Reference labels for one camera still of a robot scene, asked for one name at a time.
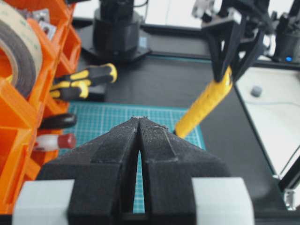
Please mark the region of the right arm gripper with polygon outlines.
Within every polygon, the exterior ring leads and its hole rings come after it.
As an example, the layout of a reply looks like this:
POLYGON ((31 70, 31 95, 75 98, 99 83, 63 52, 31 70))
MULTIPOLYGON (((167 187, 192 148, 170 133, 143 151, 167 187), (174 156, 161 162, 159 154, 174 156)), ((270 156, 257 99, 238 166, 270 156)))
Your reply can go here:
POLYGON ((270 53, 268 0, 197 0, 192 16, 202 21, 209 44, 214 81, 231 66, 238 81, 261 55, 270 53))

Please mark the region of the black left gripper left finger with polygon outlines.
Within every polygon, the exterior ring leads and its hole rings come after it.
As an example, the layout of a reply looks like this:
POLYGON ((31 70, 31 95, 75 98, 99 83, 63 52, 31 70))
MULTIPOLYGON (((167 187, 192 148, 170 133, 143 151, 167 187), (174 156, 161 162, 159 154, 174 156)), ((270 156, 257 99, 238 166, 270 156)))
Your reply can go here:
POLYGON ((116 225, 134 207, 139 119, 44 164, 37 180, 74 180, 70 225, 116 225))

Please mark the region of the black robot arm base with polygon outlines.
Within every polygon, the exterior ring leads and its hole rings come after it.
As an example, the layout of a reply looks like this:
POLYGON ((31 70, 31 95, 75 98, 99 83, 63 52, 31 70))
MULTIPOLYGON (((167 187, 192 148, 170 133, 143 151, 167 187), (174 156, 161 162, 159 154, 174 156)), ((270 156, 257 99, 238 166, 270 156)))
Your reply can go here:
POLYGON ((129 63, 149 54, 140 46, 140 15, 133 0, 101 0, 94 11, 93 23, 84 27, 81 42, 84 51, 96 58, 129 63))

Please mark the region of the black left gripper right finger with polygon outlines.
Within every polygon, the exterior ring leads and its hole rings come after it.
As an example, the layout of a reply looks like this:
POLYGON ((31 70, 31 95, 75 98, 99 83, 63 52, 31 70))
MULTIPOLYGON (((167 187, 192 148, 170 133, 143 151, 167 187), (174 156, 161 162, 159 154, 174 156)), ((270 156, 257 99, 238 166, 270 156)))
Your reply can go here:
POLYGON ((194 225, 192 178, 230 177, 219 157, 170 133, 145 117, 139 119, 145 212, 152 225, 194 225))

